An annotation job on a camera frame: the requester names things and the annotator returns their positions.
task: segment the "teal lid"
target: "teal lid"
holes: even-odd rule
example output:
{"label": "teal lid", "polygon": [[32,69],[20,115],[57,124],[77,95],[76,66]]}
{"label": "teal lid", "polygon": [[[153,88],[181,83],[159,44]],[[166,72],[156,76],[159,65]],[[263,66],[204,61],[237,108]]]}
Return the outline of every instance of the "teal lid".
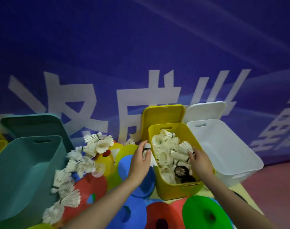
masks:
{"label": "teal lid", "polygon": [[1,123],[9,130],[10,135],[16,139],[27,136],[53,136],[63,139],[67,152],[74,149],[61,120],[52,114],[14,115],[1,119]]}

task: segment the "person's right hand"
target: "person's right hand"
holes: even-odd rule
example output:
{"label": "person's right hand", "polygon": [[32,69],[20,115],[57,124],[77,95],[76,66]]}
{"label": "person's right hand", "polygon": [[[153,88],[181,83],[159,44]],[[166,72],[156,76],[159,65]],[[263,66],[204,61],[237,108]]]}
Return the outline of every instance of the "person's right hand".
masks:
{"label": "person's right hand", "polygon": [[193,147],[193,150],[195,152],[195,156],[192,152],[188,152],[190,164],[192,170],[201,180],[203,180],[206,175],[213,174],[214,168],[208,155],[203,150],[198,150],[195,147]]}

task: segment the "hand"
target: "hand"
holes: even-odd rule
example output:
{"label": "hand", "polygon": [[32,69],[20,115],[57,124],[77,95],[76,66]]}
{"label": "hand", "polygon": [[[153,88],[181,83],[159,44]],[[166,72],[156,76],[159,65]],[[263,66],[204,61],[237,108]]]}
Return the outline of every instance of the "hand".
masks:
{"label": "hand", "polygon": [[188,152],[190,164],[192,170],[203,180],[205,176],[213,174],[214,168],[208,155],[203,150],[198,150],[195,147],[193,147],[193,150],[195,156],[191,152]]}
{"label": "hand", "polygon": [[145,160],[143,161],[143,148],[146,143],[147,140],[142,141],[139,144],[138,148],[135,150],[132,156],[130,163],[127,179],[131,180],[131,182],[135,184],[135,188],[142,183],[150,167],[151,150],[147,151]]}

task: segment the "white bin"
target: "white bin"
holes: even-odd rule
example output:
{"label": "white bin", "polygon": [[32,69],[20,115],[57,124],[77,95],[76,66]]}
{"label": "white bin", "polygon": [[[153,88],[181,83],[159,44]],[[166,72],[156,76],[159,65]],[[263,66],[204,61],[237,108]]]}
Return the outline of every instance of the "white bin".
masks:
{"label": "white bin", "polygon": [[208,154],[219,177],[234,186],[263,168],[264,163],[223,121],[190,121],[187,126]]}

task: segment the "backdrop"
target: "backdrop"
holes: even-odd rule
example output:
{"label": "backdrop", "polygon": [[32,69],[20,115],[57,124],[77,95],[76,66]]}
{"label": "backdrop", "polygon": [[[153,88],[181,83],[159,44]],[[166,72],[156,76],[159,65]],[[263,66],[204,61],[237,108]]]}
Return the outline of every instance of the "backdrop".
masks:
{"label": "backdrop", "polygon": [[265,164],[290,160],[290,0],[0,0],[0,118],[125,142],[147,106],[220,100]]}

